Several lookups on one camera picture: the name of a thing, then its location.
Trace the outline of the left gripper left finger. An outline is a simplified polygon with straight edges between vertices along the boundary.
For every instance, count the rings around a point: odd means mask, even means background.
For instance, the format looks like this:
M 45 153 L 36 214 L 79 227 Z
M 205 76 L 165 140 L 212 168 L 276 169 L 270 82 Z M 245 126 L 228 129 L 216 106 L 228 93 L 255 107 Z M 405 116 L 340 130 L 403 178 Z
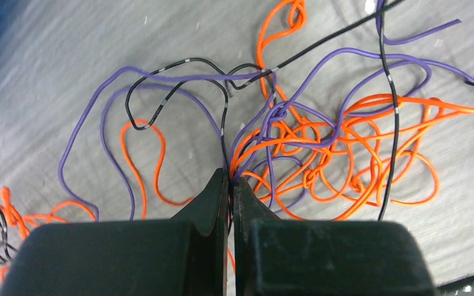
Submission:
M 40 226 L 0 295 L 225 295 L 227 193 L 219 168 L 169 219 Z

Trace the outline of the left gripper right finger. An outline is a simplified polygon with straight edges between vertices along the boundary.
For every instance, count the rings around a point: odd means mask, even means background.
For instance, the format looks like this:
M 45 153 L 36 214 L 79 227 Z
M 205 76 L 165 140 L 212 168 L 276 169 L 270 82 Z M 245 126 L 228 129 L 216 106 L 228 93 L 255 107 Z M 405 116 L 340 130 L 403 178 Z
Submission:
M 241 178 L 234 187 L 237 295 L 437 295 L 403 225 L 282 220 Z

